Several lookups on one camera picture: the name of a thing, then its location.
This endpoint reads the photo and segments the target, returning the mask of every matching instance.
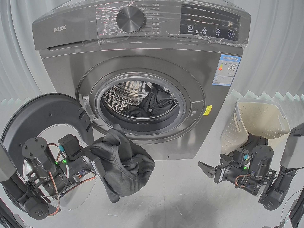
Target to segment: control panel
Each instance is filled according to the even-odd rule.
[[[179,34],[177,22],[180,20],[180,12],[180,3],[174,1],[100,4],[96,6],[98,38],[168,36],[168,32]]]
[[[226,39],[235,43],[240,31],[237,14],[215,6],[168,0],[98,4],[96,18],[101,40],[123,36],[177,36]]]
[[[240,17],[210,6],[181,5],[181,34],[238,40]]]

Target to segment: qr code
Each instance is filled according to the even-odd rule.
[[[227,71],[235,71],[237,69],[237,63],[229,63]]]

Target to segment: control knob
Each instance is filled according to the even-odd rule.
[[[144,23],[142,11],[134,6],[124,7],[116,17],[116,23],[120,29],[125,32],[134,32]]]

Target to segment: energy label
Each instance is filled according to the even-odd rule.
[[[212,85],[230,86],[240,61],[241,57],[221,54]]]

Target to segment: white curtain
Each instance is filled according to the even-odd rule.
[[[1,0],[0,116],[55,89],[35,51],[32,22],[68,0]],[[304,0],[229,0],[251,14],[248,46],[232,84],[245,95],[304,92]]]

